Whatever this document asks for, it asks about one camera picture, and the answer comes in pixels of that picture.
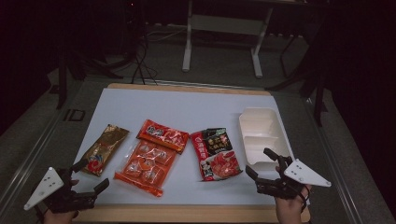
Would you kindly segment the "red and black food packet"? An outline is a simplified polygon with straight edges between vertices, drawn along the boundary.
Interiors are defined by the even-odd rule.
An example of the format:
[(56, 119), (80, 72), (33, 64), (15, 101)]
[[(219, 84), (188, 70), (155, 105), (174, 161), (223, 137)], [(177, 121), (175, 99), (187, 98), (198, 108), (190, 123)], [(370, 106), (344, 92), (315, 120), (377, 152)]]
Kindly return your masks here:
[(242, 172), (225, 128), (192, 133), (191, 142), (204, 181), (219, 181)]

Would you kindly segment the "person's left hand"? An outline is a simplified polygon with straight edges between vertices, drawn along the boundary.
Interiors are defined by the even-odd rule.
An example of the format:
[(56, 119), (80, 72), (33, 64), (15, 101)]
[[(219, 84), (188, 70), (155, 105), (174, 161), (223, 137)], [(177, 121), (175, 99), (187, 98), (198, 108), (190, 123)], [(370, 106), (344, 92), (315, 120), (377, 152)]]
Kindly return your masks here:
[(72, 224), (79, 211), (71, 211), (66, 213), (52, 213), (48, 210), (44, 215), (44, 224)]

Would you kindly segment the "metal frame rail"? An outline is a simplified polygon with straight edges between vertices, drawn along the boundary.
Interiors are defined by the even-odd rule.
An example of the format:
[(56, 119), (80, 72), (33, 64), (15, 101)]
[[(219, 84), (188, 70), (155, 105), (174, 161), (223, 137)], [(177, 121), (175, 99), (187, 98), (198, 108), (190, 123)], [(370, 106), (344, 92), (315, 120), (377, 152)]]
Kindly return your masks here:
[(330, 138), (325, 133), (324, 126), (318, 126), (318, 123), (314, 118), (315, 106), (313, 100), (311, 98), (304, 99), (304, 106), (307, 110), (308, 117), (311, 119), (311, 123), (315, 126), (315, 130), (321, 144), (321, 149), (324, 153), (324, 159), (331, 174), (332, 191), (336, 191), (337, 199), (342, 205), (341, 210), (347, 217), (347, 224), (361, 224), (361, 216), (352, 199), (349, 188), (347, 187), (347, 182), (340, 170), (338, 160), (332, 152)]
[(58, 97), (44, 94), (0, 136), (0, 207), (9, 205), (23, 186), (50, 133), (74, 98), (74, 94), (69, 95), (58, 109)]

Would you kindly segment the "white table mat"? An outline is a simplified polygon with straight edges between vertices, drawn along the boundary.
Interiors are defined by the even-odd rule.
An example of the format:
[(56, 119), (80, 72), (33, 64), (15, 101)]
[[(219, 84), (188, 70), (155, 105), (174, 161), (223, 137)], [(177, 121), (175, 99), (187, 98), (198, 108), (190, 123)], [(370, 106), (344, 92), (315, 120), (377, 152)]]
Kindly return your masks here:
[[(192, 145), (187, 145), (184, 152), (177, 156), (164, 180), (162, 197), (155, 197), (114, 178), (126, 156), (137, 144), (136, 136), (146, 119), (187, 133), (207, 128), (225, 128), (239, 164), (248, 165), (239, 124), (239, 117), (247, 107), (273, 108), (280, 116), (275, 99), (265, 95), (103, 90), (80, 149), (86, 151), (108, 124), (127, 129), (130, 133), (103, 171), (103, 176), (109, 179), (110, 184), (96, 202), (101, 205), (273, 204), (274, 199), (258, 193), (254, 181), (245, 173), (220, 181), (204, 181)], [(278, 176), (276, 170), (256, 172), (262, 178), (275, 179)]]

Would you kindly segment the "person's right hand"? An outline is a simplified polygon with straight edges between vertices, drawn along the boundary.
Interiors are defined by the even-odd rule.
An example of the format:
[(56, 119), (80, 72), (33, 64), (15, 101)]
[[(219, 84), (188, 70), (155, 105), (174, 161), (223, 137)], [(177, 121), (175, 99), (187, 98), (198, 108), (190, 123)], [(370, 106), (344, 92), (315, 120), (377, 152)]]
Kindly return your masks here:
[(310, 185), (305, 185), (300, 196), (294, 199), (275, 198), (276, 201), (276, 217), (280, 224), (303, 224), (301, 213), (303, 211), (304, 202), (310, 196)]

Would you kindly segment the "gold snack packet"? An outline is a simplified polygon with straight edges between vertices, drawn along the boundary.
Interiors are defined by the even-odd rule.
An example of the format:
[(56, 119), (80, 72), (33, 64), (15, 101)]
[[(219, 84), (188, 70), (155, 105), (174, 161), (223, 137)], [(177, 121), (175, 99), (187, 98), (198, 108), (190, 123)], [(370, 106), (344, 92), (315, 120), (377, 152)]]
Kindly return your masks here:
[(116, 125), (108, 124), (98, 139), (83, 154), (82, 159), (88, 163), (83, 171), (100, 176), (112, 154), (120, 147), (129, 131)]

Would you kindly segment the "white metal desk frame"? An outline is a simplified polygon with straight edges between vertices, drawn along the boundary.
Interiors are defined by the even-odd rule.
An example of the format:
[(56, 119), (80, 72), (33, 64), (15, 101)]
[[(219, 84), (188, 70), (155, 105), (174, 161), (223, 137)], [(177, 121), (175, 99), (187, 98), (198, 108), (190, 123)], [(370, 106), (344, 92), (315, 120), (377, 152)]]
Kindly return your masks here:
[(191, 36), (193, 30), (220, 32), (240, 35), (255, 35), (258, 37), (257, 43), (250, 49), (251, 60), (256, 78), (262, 78), (262, 66), (259, 58), (259, 52), (262, 47), (262, 41), (265, 37), (269, 21), (271, 19), (273, 8), (269, 7), (264, 13), (264, 19), (261, 21), (246, 20), (237, 18), (227, 18), (219, 16), (207, 16), (194, 14), (193, 0), (188, 1), (187, 16), (187, 34), (184, 57), (181, 70), (189, 72), (191, 68)]

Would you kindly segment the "orange snack packet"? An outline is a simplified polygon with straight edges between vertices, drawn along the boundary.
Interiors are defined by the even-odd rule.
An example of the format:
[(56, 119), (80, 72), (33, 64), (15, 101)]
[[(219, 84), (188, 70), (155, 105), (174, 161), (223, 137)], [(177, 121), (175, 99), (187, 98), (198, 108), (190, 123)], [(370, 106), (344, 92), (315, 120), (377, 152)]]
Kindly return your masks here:
[(189, 137), (186, 132), (146, 119), (137, 134), (138, 143), (114, 178), (162, 197), (163, 182)]

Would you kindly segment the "black stand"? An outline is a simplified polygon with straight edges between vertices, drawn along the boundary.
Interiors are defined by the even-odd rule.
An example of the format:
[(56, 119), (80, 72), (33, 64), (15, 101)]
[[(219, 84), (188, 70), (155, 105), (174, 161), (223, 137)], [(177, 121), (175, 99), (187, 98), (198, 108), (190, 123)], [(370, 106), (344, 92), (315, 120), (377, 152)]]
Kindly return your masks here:
[(61, 109), (67, 99), (67, 72), (70, 72), (76, 79), (83, 79), (86, 76), (81, 65), (82, 62), (87, 63), (88, 66), (106, 77), (120, 78), (94, 59), (76, 50), (59, 47), (58, 62), (58, 84), (54, 85), (55, 92), (58, 94), (57, 109)]
[(282, 50), (279, 60), (281, 64), (281, 69), (283, 72), (284, 77), (286, 78), (285, 81), (280, 82), (271, 87), (266, 87), (268, 91), (280, 91), (292, 84), (295, 84), (299, 81), (303, 81), (304, 84), (299, 90), (299, 93), (304, 98), (309, 98), (313, 91), (316, 92), (315, 94), (315, 104), (314, 104), (314, 112), (313, 117), (316, 124), (321, 127), (321, 112), (323, 109), (323, 93), (324, 93), (324, 81), (325, 81), (325, 74), (319, 72), (318, 69), (307, 69), (306, 68), (306, 61), (309, 56), (308, 50), (306, 51), (304, 57), (300, 61), (300, 63), (291, 71), (289, 75), (286, 74), (285, 65), (283, 61), (284, 53), (287, 51), (289, 46), (293, 43), (293, 41), (297, 38), (295, 35), (287, 44), (287, 46)]

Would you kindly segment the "white compartment tray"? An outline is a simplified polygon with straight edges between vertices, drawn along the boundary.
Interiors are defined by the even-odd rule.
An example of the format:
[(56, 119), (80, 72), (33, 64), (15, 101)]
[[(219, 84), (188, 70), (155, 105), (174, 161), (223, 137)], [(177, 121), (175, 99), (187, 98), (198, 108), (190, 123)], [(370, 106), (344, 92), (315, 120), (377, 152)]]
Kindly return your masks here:
[(266, 148), (277, 155), (294, 158), (289, 138), (278, 113), (268, 107), (247, 107), (239, 117), (247, 164), (256, 171), (274, 171), (277, 161), (263, 153)]

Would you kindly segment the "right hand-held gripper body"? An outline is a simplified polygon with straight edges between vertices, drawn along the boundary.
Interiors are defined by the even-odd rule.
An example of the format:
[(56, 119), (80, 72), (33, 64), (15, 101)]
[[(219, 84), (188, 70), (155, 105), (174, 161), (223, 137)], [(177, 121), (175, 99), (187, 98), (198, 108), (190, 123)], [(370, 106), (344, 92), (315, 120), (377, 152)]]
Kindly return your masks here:
[(295, 199), (302, 195), (307, 185), (330, 187), (332, 182), (325, 179), (302, 161), (291, 157), (277, 156), (279, 178), (275, 180), (256, 177), (258, 193), (281, 199)]

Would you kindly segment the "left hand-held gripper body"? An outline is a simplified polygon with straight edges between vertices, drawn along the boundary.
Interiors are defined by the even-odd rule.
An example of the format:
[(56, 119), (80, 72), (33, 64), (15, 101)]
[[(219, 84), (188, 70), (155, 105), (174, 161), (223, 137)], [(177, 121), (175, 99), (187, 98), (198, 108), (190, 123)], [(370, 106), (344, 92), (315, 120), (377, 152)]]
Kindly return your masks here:
[(50, 167), (34, 188), (23, 209), (28, 211), (43, 202), (52, 213), (66, 213), (94, 208), (95, 192), (76, 193), (72, 190), (72, 168)]

